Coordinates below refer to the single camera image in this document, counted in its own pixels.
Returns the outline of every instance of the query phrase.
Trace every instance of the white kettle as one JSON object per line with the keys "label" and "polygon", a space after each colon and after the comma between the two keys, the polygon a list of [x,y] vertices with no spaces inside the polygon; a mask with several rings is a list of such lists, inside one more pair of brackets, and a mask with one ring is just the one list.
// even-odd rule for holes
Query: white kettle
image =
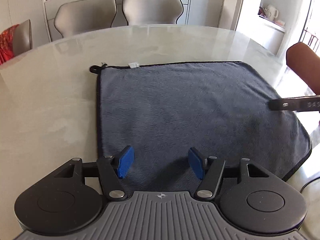
{"label": "white kettle", "polygon": [[279,16],[279,11],[277,8],[275,8],[272,5],[268,5],[267,9],[268,9],[268,11],[266,12],[267,18],[269,21],[273,22]]}

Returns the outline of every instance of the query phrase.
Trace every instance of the gray ribbed plate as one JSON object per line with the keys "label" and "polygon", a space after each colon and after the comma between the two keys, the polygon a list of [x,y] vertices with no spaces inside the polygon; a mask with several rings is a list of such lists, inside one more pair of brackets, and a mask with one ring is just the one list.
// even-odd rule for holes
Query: gray ribbed plate
{"label": "gray ribbed plate", "polygon": [[229,225],[214,204],[189,192],[139,192],[110,203],[102,216],[68,236],[39,236],[29,231],[17,240],[306,240],[298,231],[282,236],[254,236]]}

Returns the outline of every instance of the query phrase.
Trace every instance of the beige leather chair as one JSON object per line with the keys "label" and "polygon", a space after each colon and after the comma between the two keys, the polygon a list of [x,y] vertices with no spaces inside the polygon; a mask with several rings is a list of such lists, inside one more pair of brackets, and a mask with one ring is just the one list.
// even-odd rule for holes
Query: beige leather chair
{"label": "beige leather chair", "polygon": [[123,0],[128,25],[176,24],[183,14],[181,0]]}
{"label": "beige leather chair", "polygon": [[81,0],[60,6],[54,26],[65,37],[110,28],[116,17],[116,0]]}
{"label": "beige leather chair", "polygon": [[13,33],[12,50],[14,56],[18,56],[32,49],[31,21],[21,23]]}

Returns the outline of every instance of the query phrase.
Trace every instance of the round dining table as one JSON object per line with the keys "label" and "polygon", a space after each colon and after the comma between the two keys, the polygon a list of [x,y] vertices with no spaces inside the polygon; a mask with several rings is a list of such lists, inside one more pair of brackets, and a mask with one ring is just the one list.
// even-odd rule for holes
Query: round dining table
{"label": "round dining table", "polygon": [[286,66],[241,33],[201,26],[110,28],[51,42],[0,65],[0,239],[21,233],[19,194],[66,161],[97,159],[91,65],[243,61],[271,86]]}

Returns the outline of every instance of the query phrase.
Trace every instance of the brown object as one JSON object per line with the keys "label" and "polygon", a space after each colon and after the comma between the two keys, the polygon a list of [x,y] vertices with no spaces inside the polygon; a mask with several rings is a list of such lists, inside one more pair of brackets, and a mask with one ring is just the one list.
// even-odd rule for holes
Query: brown object
{"label": "brown object", "polygon": [[299,42],[287,50],[287,66],[291,68],[316,95],[320,95],[320,57],[308,45]]}

